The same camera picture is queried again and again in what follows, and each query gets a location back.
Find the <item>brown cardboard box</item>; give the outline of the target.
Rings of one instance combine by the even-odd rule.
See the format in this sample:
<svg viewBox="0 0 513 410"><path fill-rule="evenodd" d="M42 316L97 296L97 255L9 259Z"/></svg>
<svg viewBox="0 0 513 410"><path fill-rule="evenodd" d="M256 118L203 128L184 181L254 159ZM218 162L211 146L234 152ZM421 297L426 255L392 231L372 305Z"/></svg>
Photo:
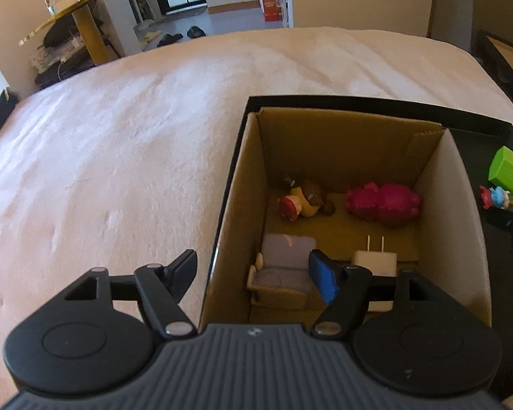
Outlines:
<svg viewBox="0 0 513 410"><path fill-rule="evenodd" d="M286 299L265 307L247 278L268 234L308 236L336 260L371 248L397 255L483 322L492 320L486 240L469 177L454 138L422 120L348 111L266 107L240 133L200 317L209 323L313 323L319 294L293 309ZM336 211L288 220L278 211L286 178L315 180ZM422 196L407 226L363 221L345 211L346 192L373 182L399 183Z"/></svg>

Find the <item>brown girl figurine pink hat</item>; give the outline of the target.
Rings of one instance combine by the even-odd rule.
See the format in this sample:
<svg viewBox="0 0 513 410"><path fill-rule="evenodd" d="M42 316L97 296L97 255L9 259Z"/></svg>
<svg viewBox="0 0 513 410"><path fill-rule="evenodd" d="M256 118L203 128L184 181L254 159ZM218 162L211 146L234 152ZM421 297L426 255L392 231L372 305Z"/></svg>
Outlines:
<svg viewBox="0 0 513 410"><path fill-rule="evenodd" d="M285 177L284 185L288 193L278 200L279 213L283 218L296 221L300 217L313 218L318 214L330 217L336 212L336 206L318 181Z"/></svg>

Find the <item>orange cardboard box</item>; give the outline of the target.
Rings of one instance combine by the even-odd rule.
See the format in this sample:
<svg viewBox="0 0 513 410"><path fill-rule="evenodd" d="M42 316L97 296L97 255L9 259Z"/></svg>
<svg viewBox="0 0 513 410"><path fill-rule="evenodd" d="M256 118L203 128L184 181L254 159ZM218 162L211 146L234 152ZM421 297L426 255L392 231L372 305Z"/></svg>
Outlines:
<svg viewBox="0 0 513 410"><path fill-rule="evenodd" d="M258 0L264 20L281 21L281 4L279 0Z"/></svg>

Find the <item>green toy house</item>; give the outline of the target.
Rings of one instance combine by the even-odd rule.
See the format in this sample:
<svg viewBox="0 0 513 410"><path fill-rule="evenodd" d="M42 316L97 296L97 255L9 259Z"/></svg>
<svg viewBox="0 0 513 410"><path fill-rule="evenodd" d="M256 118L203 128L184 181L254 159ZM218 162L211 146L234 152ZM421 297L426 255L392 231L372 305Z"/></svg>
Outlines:
<svg viewBox="0 0 513 410"><path fill-rule="evenodd" d="M488 180L513 194L513 150L502 146L492 159Z"/></svg>

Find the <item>black tray with cardboard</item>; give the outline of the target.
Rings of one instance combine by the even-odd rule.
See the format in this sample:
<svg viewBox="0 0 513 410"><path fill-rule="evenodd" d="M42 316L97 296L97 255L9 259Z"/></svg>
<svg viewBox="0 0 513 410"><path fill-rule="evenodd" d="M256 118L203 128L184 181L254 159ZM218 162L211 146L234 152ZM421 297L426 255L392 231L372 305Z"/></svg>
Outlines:
<svg viewBox="0 0 513 410"><path fill-rule="evenodd" d="M513 102L513 43L490 32L478 31L474 46L485 71Z"/></svg>

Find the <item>white USB charger plug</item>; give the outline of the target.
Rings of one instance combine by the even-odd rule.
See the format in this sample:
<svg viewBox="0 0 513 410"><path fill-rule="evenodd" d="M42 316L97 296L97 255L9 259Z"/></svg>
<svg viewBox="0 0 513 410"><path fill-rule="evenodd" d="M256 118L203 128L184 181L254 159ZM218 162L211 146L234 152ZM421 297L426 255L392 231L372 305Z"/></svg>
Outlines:
<svg viewBox="0 0 513 410"><path fill-rule="evenodd" d="M372 274L368 312L391 311L397 287L397 254L384 250L384 236L380 239L380 249L374 251L371 249L371 236L368 235L365 249L354 253L352 264Z"/></svg>

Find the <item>gold round side table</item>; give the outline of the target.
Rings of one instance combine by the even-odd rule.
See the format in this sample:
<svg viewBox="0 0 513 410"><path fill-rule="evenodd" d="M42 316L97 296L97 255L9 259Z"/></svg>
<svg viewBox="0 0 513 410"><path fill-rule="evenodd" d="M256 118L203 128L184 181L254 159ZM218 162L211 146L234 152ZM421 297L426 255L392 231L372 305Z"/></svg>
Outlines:
<svg viewBox="0 0 513 410"><path fill-rule="evenodd" d="M77 25L81 39L91 56L93 64L98 67L110 62L111 57L108 54L101 32L99 31L95 23L94 16L89 8L89 2L91 1L92 0L80 0L60 11L57 15L53 15L51 18L43 22L43 24L39 25L39 27L36 27L34 31L23 37L18 42L18 45L23 46L45 27L48 27L66 15L71 15Z"/></svg>

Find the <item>white fluffy blanket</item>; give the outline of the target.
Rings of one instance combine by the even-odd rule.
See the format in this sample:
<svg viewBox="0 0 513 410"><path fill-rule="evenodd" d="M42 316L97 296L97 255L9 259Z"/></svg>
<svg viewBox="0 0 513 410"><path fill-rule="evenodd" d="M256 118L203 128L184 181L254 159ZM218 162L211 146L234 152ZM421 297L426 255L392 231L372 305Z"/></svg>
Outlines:
<svg viewBox="0 0 513 410"><path fill-rule="evenodd" d="M19 103L0 130L0 406L9 332L69 282L193 248L200 314L242 114L252 95L408 100L506 120L513 104L448 43L389 31L245 31L84 72Z"/></svg>

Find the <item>magenta bear figurine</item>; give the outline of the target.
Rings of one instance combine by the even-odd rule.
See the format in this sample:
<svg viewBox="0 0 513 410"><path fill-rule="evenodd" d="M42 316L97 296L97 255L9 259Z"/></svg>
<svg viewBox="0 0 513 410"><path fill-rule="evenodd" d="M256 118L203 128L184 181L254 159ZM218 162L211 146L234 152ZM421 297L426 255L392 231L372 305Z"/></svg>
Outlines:
<svg viewBox="0 0 513 410"><path fill-rule="evenodd" d="M399 228L419 218L422 196L403 184L369 182L347 191L345 210L360 220Z"/></svg>

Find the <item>small blue red figurine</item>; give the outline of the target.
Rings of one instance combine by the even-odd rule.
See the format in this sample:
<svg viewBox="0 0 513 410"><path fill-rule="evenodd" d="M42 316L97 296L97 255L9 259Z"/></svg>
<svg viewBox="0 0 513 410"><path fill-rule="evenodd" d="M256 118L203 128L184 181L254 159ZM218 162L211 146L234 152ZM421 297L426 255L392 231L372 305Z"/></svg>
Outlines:
<svg viewBox="0 0 513 410"><path fill-rule="evenodd" d="M500 186L494 188L480 186L479 190L483 209L494 207L513 212L513 195L509 191L504 190Z"/></svg>

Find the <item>black slipper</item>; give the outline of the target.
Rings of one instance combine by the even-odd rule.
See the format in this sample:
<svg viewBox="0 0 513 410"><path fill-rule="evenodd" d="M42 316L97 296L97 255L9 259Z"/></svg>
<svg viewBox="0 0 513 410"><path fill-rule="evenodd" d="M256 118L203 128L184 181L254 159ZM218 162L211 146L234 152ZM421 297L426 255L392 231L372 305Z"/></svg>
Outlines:
<svg viewBox="0 0 513 410"><path fill-rule="evenodd" d="M169 34L167 33L162 37L162 39L158 42L158 47L163 47L166 45L171 45L173 43L178 43L180 40L183 39L182 33L176 33L176 34Z"/></svg>
<svg viewBox="0 0 513 410"><path fill-rule="evenodd" d="M192 26L190 27L190 29L187 31L187 36L190 38L190 39L197 39L197 38L201 38L201 37L205 37L206 36L206 33L198 26Z"/></svg>

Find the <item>lilac toy armchair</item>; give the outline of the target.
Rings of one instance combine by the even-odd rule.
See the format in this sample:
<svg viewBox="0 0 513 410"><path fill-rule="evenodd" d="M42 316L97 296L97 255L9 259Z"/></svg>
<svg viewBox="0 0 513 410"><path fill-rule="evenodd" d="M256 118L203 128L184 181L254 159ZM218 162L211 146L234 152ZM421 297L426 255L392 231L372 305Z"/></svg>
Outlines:
<svg viewBox="0 0 513 410"><path fill-rule="evenodd" d="M308 259L315 248L316 241L309 236L267 233L247 276L246 289L252 294L252 304L304 310L313 285Z"/></svg>

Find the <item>black shallow tray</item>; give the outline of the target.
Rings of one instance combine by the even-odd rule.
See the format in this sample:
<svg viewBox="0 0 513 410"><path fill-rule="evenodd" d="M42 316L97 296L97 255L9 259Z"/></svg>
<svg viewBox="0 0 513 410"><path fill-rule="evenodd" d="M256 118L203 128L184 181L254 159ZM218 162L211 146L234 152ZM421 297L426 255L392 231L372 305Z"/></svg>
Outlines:
<svg viewBox="0 0 513 410"><path fill-rule="evenodd" d="M513 150L513 125L453 108L330 95L248 100L229 169L202 324L311 324L300 311L264 307L247 290L265 235L309 236L346 261L370 246L397 255L499 335L503 358L490 390L513 394L513 213L486 209L479 189L496 151ZM422 213L404 227L345 211L349 189L408 185Z"/></svg>

